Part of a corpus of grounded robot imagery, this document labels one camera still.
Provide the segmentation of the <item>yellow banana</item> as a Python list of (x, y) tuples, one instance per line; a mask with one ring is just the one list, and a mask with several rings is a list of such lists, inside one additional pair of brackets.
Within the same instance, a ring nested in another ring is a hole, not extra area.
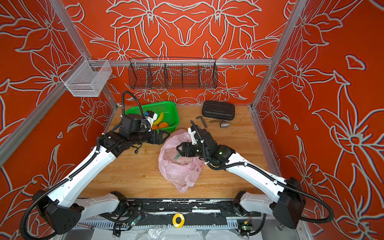
[(164, 119), (164, 116), (165, 116), (164, 112), (161, 112), (161, 113), (158, 115), (157, 119), (153, 122), (153, 125), (158, 126), (160, 123), (162, 123), (162, 122), (163, 122), (163, 119)]

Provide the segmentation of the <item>white mesh wall basket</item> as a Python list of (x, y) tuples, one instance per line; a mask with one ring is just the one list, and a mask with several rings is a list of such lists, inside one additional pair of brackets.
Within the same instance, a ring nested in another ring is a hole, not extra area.
[(65, 71), (61, 81), (74, 97), (98, 97), (111, 74), (108, 61), (101, 61), (100, 67), (94, 67), (89, 61), (82, 60)]

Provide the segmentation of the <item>black hex key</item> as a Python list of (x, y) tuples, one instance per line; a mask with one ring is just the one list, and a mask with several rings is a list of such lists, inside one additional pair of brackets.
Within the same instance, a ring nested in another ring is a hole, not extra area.
[(203, 124), (205, 129), (208, 128), (208, 125), (207, 125), (207, 123), (206, 123), (206, 121), (205, 121), (203, 116), (197, 116), (196, 119), (197, 120), (201, 120), (201, 122), (202, 122), (202, 124)]

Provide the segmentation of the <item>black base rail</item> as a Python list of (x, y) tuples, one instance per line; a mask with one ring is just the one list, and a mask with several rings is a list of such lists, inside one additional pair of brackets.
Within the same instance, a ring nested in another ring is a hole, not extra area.
[(233, 199), (128, 199), (127, 206), (102, 216), (116, 219), (124, 210), (127, 218), (131, 213), (151, 215), (182, 214), (217, 214), (220, 217), (261, 217), (259, 212), (246, 212)]

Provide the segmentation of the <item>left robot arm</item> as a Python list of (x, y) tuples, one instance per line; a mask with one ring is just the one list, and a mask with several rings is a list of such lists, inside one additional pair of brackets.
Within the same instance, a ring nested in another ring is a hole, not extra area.
[(53, 233), (46, 237), (49, 240), (69, 232), (84, 219), (112, 213), (123, 204), (123, 196), (119, 193), (111, 193), (96, 200), (80, 200), (78, 197), (101, 170), (124, 151), (135, 148), (137, 153), (142, 144), (161, 145), (170, 136), (167, 131), (152, 128), (159, 120), (155, 112), (145, 112), (142, 105), (138, 107), (139, 114), (126, 114), (123, 110), (120, 123), (99, 136), (91, 153), (66, 177), (48, 190), (39, 190), (33, 195), (33, 203), (25, 211), (20, 223), (23, 239), (35, 239), (28, 232), (29, 215), (34, 209), (53, 229)]

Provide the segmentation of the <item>yellow tape roll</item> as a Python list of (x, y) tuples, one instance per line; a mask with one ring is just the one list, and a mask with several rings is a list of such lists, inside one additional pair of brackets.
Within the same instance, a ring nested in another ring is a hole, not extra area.
[(181, 213), (177, 213), (173, 216), (172, 219), (173, 226), (175, 228), (182, 228), (185, 224), (185, 217)]

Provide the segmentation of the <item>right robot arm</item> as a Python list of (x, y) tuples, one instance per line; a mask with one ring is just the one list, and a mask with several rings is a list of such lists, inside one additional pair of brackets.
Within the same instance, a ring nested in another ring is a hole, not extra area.
[[(325, 224), (334, 219), (334, 211), (322, 199), (303, 191), (299, 181), (295, 178), (286, 180), (283, 177), (269, 173), (243, 158), (234, 149), (219, 145), (212, 135), (192, 123), (188, 129), (191, 142), (183, 142), (177, 146), (182, 157), (198, 157), (214, 170), (226, 170), (235, 174), (261, 190), (265, 200), (260, 200), (253, 194), (240, 194), (239, 205), (247, 212), (259, 212), (272, 215), (284, 226), (295, 229), (300, 221)], [(313, 200), (322, 205), (328, 215), (321, 219), (311, 219), (303, 216), (307, 200)]]

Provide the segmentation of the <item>red dragon fruit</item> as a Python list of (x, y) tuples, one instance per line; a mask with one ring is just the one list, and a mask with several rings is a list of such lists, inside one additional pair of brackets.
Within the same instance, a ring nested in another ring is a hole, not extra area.
[(183, 157), (181, 156), (180, 153), (178, 153), (178, 154), (176, 155), (176, 157), (175, 157), (174, 160), (175, 160), (176, 162), (179, 162), (179, 161), (183, 160)]

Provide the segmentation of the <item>metal drill chuck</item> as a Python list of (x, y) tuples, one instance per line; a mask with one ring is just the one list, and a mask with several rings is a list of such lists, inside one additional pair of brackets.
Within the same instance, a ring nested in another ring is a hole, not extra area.
[(219, 123), (220, 128), (229, 128), (230, 123), (225, 120), (210, 120), (210, 123)]

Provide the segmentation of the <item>black tool case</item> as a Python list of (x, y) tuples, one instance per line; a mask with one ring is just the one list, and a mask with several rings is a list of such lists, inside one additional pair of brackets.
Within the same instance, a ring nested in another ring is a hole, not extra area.
[(235, 106), (227, 102), (205, 101), (203, 103), (203, 117), (232, 121), (235, 118)]

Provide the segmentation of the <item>pink plastic bag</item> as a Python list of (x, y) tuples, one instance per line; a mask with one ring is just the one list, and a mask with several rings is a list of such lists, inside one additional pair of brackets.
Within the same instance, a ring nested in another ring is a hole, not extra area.
[(177, 146), (183, 142), (191, 142), (188, 131), (180, 129), (173, 132), (161, 147), (158, 160), (160, 173), (180, 193), (195, 185), (205, 166), (198, 157), (183, 157), (179, 162), (174, 160), (179, 153)]

